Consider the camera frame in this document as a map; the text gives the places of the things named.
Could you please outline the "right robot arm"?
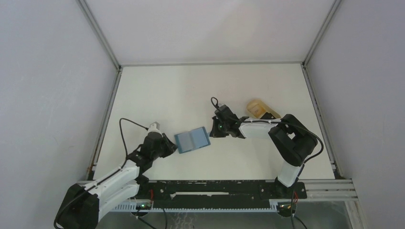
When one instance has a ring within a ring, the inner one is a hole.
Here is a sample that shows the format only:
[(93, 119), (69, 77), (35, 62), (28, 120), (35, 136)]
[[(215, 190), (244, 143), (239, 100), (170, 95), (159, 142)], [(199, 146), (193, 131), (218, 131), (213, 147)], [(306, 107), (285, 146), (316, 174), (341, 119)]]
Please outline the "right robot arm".
[(282, 118), (238, 118), (226, 105), (215, 104), (212, 138), (270, 139), (284, 160), (276, 178), (276, 192), (281, 198), (289, 198), (295, 192), (294, 184), (305, 165), (312, 159), (317, 145), (324, 147), (321, 139), (309, 131), (294, 115)]

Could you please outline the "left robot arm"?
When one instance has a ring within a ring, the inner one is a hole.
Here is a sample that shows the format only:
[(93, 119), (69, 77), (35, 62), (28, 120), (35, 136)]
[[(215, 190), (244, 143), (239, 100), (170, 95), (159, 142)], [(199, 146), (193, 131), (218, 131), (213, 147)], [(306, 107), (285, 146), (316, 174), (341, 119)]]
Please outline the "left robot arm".
[(177, 146), (165, 134), (148, 133), (144, 142), (126, 155), (123, 165), (84, 185), (73, 184), (56, 213), (56, 229), (94, 229), (100, 220), (130, 197), (143, 199), (149, 186), (136, 181), (158, 158), (172, 155)]

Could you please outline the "blue leather card holder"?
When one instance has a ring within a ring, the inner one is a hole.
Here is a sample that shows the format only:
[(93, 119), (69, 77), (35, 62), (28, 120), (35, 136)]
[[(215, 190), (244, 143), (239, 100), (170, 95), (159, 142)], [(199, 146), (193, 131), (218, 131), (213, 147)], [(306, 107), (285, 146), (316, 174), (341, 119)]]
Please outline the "blue leather card holder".
[(174, 136), (180, 154), (191, 152), (211, 144), (205, 127), (199, 127)]

